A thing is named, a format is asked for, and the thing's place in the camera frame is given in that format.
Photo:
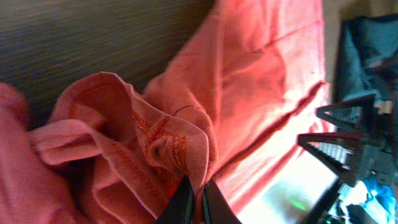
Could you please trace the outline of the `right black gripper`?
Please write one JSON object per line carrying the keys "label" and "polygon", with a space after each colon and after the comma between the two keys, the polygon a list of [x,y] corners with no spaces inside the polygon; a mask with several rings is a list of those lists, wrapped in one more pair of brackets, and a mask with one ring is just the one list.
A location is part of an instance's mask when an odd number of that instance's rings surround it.
{"label": "right black gripper", "polygon": [[376,90],[351,94],[342,102],[317,108],[316,116],[342,130],[366,134],[299,134],[299,146],[340,180],[363,180],[372,173],[378,184],[397,187],[396,91],[387,99]]}

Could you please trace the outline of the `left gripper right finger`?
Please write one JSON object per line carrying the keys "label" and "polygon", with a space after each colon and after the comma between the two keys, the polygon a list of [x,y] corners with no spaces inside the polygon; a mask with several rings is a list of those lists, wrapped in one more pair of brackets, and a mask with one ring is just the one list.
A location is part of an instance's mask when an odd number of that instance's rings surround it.
{"label": "left gripper right finger", "polygon": [[214,179],[204,186],[202,195],[204,224],[242,224],[228,205]]}

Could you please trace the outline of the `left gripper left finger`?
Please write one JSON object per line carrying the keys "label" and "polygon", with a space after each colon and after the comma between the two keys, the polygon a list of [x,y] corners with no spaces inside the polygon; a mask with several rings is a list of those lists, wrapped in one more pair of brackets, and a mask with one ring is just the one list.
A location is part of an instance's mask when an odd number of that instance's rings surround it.
{"label": "left gripper left finger", "polygon": [[194,209],[194,192],[189,178],[184,176],[155,224],[192,224]]}

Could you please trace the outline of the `red printed t-shirt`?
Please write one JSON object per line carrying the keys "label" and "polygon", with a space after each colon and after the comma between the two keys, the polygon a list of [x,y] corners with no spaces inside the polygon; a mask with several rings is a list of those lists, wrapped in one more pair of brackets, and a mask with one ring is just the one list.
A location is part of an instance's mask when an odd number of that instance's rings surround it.
{"label": "red printed t-shirt", "polygon": [[329,126],[321,0],[2,1],[1,222],[239,213]]}

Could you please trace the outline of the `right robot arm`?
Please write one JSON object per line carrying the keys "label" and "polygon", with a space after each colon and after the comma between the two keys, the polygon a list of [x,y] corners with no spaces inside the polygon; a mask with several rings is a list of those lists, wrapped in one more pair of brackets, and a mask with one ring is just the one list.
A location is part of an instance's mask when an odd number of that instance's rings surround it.
{"label": "right robot arm", "polygon": [[382,101],[373,93],[317,108],[332,133],[307,133],[297,143],[336,176],[305,223],[373,223],[364,209],[397,186],[397,91]]}

